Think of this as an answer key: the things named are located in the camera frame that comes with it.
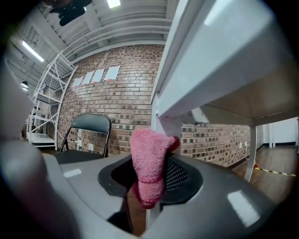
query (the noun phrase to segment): black ceiling fixture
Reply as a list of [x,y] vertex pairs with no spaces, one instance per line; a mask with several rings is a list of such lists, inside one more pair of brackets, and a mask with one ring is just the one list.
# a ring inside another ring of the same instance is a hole
[[28,82],[27,81],[23,81],[22,83],[21,83],[21,86],[23,87],[23,88],[28,88]]
[[58,13],[59,24],[65,26],[72,20],[85,13],[85,7],[93,0],[43,0],[44,4],[52,10],[50,13]]

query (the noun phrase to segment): brown floor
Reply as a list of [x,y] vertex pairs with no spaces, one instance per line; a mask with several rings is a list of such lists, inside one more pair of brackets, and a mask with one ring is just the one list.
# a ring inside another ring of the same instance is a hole
[[[293,146],[264,147],[256,155],[256,164],[261,169],[296,174],[298,166],[297,148]],[[246,167],[247,162],[244,162],[233,170],[241,177],[244,177]],[[290,193],[296,178],[254,169],[250,183],[261,190],[273,202],[280,203]]]
[[49,154],[49,155],[55,155],[55,154],[58,154],[58,151],[56,151],[56,150],[41,150],[41,152],[43,153],[43,154]]
[[131,191],[127,194],[129,213],[133,226],[133,234],[140,236],[145,232],[146,209],[142,208]]

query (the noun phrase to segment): black folding chair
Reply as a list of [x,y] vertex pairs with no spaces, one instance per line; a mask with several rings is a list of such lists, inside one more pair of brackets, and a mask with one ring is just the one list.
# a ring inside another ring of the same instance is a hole
[[[69,149],[69,145],[67,143],[67,136],[70,133],[71,128],[78,128],[90,131],[96,131],[100,133],[107,134],[105,147],[104,147],[104,154],[99,155],[95,153],[89,153],[84,151],[78,151]],[[58,154],[55,155],[59,164],[65,163],[73,163],[73,162],[83,162],[89,161],[99,158],[105,158],[108,156],[108,140],[111,131],[111,121],[104,115],[100,114],[89,114],[84,113],[77,116],[71,124],[71,127],[67,131],[64,141],[62,142],[62,146]]]

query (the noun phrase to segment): chair seat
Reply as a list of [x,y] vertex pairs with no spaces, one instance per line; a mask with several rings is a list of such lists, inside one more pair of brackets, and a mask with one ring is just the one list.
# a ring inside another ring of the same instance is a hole
[[84,162],[95,159],[103,158],[103,155],[78,151],[78,150],[66,150],[61,153],[54,155],[59,164],[73,163],[73,162]]

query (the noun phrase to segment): metal rack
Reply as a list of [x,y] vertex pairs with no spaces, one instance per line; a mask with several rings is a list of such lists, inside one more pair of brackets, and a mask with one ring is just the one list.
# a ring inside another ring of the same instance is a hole
[[[266,5],[229,2],[179,2],[151,95],[151,128],[180,137],[182,123],[250,126],[249,181],[256,127],[299,116],[299,70]],[[158,204],[147,210],[147,228],[159,214]]]
[[[35,109],[32,109],[27,124],[27,139],[29,143],[34,144],[38,148],[55,147],[57,150],[57,126],[58,118],[60,114],[61,104],[64,98],[65,91],[73,77],[77,67],[75,67],[69,60],[63,55],[62,51],[48,64],[40,78],[37,87],[33,94],[33,103],[38,106],[40,102],[48,104],[51,112],[51,106],[58,105],[57,112],[47,114],[46,117],[41,117],[36,113]],[[68,80],[64,82],[62,79],[68,77]],[[41,91],[43,85],[49,87],[49,93],[45,94]],[[55,93],[62,91],[60,97],[56,97]],[[40,121],[40,124],[32,129],[32,122]],[[48,122],[52,122],[55,127],[55,138],[52,139],[47,134],[39,134],[36,131],[46,125]]]

